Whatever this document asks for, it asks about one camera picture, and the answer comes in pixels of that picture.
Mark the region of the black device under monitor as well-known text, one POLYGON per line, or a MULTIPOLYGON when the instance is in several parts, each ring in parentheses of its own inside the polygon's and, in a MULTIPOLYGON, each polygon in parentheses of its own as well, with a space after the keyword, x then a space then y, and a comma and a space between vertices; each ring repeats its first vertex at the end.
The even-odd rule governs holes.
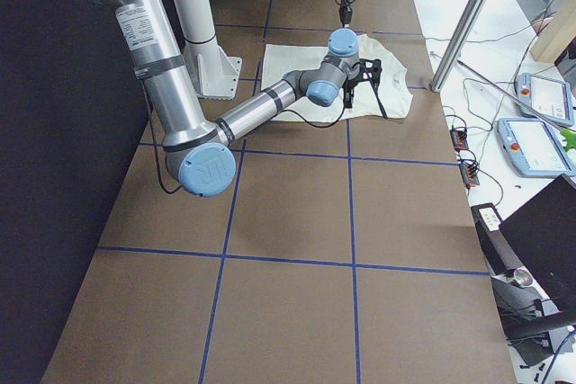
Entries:
POLYGON ((557 306, 533 288, 519 288, 493 278, 493 294, 508 345, 526 366, 535 366, 555 355, 573 353, 575 308, 557 306))

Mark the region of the black monitor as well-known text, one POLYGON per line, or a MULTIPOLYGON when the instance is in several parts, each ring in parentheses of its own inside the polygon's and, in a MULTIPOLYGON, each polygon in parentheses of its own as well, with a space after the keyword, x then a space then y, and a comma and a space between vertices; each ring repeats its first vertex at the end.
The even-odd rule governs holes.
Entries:
POLYGON ((500 224, 560 310, 575 308, 575 182, 561 174, 500 224))

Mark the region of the silver metal cup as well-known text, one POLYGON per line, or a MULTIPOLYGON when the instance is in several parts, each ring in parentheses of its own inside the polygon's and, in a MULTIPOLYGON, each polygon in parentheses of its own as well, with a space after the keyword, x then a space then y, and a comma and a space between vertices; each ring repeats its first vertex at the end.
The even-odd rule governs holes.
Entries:
POLYGON ((534 278, 526 268, 510 269, 503 273, 505 282, 520 289, 530 287, 534 283, 534 278))

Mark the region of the far blue teach pendant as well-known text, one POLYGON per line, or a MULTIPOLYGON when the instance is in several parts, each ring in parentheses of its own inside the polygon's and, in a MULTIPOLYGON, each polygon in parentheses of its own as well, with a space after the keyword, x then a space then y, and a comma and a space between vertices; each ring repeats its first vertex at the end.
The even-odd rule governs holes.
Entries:
POLYGON ((572 91, 562 80, 523 73, 516 81, 517 98, 563 127, 574 125, 572 91))

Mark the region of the aluminium frame post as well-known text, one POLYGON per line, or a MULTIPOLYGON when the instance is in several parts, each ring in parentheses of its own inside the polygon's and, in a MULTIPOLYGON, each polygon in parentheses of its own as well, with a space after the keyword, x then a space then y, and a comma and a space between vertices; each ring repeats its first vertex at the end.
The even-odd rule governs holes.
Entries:
POLYGON ((486 0, 468 0, 430 83, 432 92, 439 93, 444 86, 485 2, 486 0))

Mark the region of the orange terminal block near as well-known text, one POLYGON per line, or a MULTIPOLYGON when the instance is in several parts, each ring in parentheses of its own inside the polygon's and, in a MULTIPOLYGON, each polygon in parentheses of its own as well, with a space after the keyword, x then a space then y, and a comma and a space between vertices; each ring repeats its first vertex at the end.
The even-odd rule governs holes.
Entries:
POLYGON ((464 187, 470 190, 480 184, 478 178, 479 166, 476 161, 461 160, 459 162, 459 169, 463 179, 464 187))

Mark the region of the black box white label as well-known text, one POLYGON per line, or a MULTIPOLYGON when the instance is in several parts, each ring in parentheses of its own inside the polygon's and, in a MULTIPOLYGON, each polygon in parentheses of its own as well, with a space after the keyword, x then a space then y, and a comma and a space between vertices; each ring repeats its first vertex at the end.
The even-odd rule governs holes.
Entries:
POLYGON ((472 218, 480 241, 481 250, 496 275, 513 272, 523 266, 502 232, 503 222, 492 203, 471 207, 472 218))

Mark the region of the orange terminal block far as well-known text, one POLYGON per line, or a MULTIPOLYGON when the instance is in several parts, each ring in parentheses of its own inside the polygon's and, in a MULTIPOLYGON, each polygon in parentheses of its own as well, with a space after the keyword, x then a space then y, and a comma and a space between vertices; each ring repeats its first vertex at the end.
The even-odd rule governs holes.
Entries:
POLYGON ((467 141, 467 128, 451 128, 449 133, 455 151, 464 151, 470 149, 467 141))

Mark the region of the near blue teach pendant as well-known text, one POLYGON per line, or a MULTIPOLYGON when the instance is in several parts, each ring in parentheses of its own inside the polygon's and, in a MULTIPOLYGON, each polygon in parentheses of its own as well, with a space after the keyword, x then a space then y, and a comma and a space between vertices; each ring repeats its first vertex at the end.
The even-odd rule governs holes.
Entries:
POLYGON ((496 131, 499 146, 521 176, 575 175, 575 164, 548 124, 528 118, 501 118, 496 131))

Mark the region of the blue teach pendant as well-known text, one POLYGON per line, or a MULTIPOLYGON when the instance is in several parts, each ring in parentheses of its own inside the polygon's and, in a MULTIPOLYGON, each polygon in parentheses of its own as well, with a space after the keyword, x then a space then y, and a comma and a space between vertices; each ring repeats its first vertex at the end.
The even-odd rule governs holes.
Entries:
POLYGON ((496 131, 499 146, 521 176, 575 175, 575 164, 548 124, 528 118, 501 118, 496 131))
POLYGON ((572 91, 562 80, 523 73, 516 81, 517 98, 563 127, 574 125, 572 91))

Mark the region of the orange terminal block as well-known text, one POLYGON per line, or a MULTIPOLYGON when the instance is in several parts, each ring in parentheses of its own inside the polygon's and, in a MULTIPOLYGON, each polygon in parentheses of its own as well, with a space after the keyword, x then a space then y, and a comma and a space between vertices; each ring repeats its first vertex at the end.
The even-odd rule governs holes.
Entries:
POLYGON ((470 149, 467 141, 467 128, 451 128, 449 133, 455 151, 464 151, 470 149))
POLYGON ((480 184, 478 178, 479 166, 476 161, 461 160, 459 162, 459 169, 463 179, 464 187, 470 190, 480 184))

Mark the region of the cream long-sleeve cat shirt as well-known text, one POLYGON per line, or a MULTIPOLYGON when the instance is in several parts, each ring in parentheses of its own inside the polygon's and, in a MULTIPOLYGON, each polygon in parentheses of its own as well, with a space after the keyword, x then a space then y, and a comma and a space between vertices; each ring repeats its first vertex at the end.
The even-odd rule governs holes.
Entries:
MULTIPOLYGON (((288 112, 275 117, 277 121, 301 121, 330 123, 336 118, 343 120, 367 115, 381 116, 385 113, 392 119, 404 119, 410 111, 412 95, 406 86, 407 68, 387 50, 381 42, 365 34, 358 37, 359 55, 364 59, 379 59, 382 73, 378 93, 375 94, 368 82, 355 87, 353 107, 343 110, 343 95, 329 107, 320 107, 302 97, 289 106, 288 112)), ((278 82, 283 75, 293 70, 315 69, 328 53, 326 47, 299 47, 287 45, 265 46, 261 86, 266 88, 278 82)))

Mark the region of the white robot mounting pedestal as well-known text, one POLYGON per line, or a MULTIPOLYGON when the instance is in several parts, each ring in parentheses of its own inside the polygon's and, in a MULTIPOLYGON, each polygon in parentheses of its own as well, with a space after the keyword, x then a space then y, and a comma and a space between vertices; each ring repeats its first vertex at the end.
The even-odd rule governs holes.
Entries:
POLYGON ((233 99, 242 59, 228 56, 220 47, 210 0, 174 2, 184 35, 184 62, 196 93, 203 99, 233 99))

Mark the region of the wooden board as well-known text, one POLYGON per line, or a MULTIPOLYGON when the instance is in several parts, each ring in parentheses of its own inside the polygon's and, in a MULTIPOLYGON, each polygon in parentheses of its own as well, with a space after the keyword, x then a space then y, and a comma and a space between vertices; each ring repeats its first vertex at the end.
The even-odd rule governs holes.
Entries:
POLYGON ((535 61, 553 63, 575 38, 575 1, 565 0, 556 16, 542 30, 530 50, 535 61))

